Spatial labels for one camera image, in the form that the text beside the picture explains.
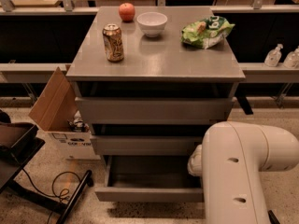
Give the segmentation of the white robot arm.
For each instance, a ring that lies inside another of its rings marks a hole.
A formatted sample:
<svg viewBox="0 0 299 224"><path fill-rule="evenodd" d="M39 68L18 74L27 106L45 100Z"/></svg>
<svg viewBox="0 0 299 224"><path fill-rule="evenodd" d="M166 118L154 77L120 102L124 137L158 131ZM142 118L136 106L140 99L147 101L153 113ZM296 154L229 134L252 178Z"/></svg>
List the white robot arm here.
<svg viewBox="0 0 299 224"><path fill-rule="evenodd" d="M202 178L206 224L271 224L260 172L299 163L299 141L274 126L224 121L211 126L190 156L188 172Z"/></svg>

